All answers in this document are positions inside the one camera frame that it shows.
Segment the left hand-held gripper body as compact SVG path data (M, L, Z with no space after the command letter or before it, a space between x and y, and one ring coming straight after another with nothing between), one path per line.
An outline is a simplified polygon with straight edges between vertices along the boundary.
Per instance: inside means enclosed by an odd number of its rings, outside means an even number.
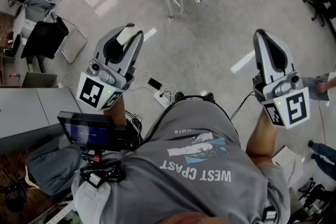
M76 99L96 111L110 109L134 80L136 57L112 64L91 58L86 72L82 72Z

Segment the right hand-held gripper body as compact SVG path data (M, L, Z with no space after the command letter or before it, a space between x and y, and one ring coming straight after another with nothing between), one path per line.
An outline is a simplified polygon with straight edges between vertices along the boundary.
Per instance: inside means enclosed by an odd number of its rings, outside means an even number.
M309 89L298 72L265 84L253 78L254 92L274 127L290 129L310 119Z

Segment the white foam block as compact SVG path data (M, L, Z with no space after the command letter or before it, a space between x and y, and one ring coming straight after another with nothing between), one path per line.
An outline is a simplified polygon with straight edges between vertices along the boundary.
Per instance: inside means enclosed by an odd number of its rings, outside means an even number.
M122 45L125 46L128 44L128 42L130 41L130 39L137 34L137 32L140 31L139 27L125 27L121 30L121 32L118 34L118 36L116 37L117 42Z

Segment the person's left forearm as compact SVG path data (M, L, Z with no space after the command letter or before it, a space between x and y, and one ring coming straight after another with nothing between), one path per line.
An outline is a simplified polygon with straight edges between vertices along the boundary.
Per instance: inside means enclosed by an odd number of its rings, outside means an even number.
M119 97L109 110L104 110L103 114L112 118L114 125L127 126L123 96Z

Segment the person's right forearm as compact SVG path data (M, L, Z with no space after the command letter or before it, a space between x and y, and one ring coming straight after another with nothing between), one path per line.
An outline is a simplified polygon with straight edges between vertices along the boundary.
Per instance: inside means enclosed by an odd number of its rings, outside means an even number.
M262 110L246 146L246 154L257 167L273 165L277 133L277 128L273 127L267 113Z

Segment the black smartphone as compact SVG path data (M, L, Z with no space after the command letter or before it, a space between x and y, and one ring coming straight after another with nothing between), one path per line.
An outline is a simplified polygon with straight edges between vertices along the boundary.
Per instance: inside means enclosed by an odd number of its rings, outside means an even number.
M148 84L157 90L162 88L162 84L153 78L149 79Z

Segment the white power strip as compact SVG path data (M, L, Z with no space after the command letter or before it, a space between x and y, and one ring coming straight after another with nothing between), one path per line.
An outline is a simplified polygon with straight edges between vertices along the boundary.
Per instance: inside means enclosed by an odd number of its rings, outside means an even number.
M158 90L153 97L157 102L165 109L171 104L171 91L169 90Z

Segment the black body-worn monitor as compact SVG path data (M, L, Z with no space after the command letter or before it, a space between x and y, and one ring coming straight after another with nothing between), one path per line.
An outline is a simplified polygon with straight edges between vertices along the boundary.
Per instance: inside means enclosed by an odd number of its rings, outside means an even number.
M107 115L61 111L57 118L71 143L101 151L119 152L131 148L127 128L115 125Z

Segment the black office chair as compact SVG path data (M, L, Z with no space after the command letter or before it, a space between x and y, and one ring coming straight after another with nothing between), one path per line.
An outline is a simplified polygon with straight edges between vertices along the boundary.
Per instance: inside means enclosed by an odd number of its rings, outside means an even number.
M322 184L317 184L313 177L310 177L308 182L298 189L298 192L302 193L299 201L304 199L303 208L305 209L311 209L316 200L329 203L336 198L336 190L326 190Z
M16 182L9 186L0 186L0 194L5 194L5 206L11 212L22 211L27 201L27 183Z
M314 10L315 14L311 17L312 21L320 18L321 27L325 26L324 18L331 21L336 18L336 0L302 0L309 4Z

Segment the grey shelf unit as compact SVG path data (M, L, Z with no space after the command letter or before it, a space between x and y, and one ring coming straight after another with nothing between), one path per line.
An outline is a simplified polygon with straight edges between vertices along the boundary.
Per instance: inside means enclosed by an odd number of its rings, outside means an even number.
M0 88L53 88L57 75L45 73L36 57L0 56Z

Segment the white drawer cabinet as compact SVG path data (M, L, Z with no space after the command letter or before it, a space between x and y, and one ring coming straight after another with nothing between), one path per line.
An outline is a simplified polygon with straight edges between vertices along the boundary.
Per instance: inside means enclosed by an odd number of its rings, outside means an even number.
M38 21L38 12L26 6L19 7L13 21L13 45L18 36L27 39Z

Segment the grey desk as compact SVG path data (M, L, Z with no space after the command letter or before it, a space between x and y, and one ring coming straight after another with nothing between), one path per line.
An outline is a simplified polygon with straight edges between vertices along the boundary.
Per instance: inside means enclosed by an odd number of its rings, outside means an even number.
M61 111L80 109L66 88L0 89L0 154L63 135Z

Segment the grey jacket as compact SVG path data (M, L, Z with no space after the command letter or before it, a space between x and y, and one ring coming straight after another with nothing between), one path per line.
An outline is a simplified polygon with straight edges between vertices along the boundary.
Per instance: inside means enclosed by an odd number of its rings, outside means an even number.
M71 187L83 161L81 153L81 148L75 144L61 147L57 137L30 153L25 165L40 191L54 196Z

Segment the person's grey printed t-shirt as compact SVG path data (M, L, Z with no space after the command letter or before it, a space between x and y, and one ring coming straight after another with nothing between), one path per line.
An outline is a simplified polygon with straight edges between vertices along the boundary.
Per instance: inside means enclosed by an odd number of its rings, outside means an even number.
M229 117L203 100L175 103L137 150L108 153L126 177L98 189L77 175L71 192L84 224L287 224L280 166L257 167Z

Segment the black chair with metal frame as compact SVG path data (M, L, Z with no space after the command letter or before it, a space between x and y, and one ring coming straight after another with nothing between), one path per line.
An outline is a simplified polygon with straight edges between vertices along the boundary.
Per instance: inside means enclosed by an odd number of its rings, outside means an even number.
M79 54L84 50L88 43L87 37L83 34L80 28L72 22L60 17L54 12L50 13L52 22L38 21L29 35L26 45L24 46L21 58L29 57L45 57L48 59L54 59L57 51L60 51L65 58L67 64L73 64L78 58ZM79 51L74 56L73 60L70 60L66 55L63 47L65 40L70 35L70 30L67 27L70 24L76 31L78 31L84 43L79 48Z

